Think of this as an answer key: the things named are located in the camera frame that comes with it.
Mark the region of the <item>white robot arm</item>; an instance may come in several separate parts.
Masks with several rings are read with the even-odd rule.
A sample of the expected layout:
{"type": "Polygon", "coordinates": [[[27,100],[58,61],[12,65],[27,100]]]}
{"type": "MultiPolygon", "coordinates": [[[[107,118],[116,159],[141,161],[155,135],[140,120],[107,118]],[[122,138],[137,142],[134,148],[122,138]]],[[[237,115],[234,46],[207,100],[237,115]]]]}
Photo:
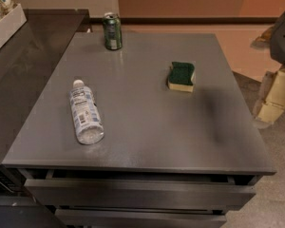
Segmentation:
{"type": "Polygon", "coordinates": [[[285,11],[256,41],[267,43],[271,58],[281,63],[278,71],[265,73],[253,108],[255,126],[266,128],[285,112],[285,11]]]}

